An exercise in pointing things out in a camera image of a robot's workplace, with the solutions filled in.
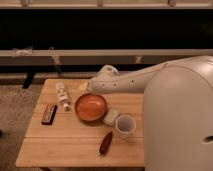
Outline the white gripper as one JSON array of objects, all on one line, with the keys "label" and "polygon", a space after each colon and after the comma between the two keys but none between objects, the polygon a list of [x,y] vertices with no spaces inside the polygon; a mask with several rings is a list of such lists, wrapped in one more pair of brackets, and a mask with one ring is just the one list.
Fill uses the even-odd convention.
[{"label": "white gripper", "polygon": [[97,78],[111,78],[119,74],[119,71],[112,65],[104,65],[100,71],[97,73]]}]

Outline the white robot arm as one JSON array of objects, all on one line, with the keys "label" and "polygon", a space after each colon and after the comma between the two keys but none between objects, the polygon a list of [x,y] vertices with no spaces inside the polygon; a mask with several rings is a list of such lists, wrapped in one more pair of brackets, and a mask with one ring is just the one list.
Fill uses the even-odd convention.
[{"label": "white robot arm", "polygon": [[127,74],[104,66],[94,93],[142,93],[146,171],[213,171],[213,56],[166,61]]}]

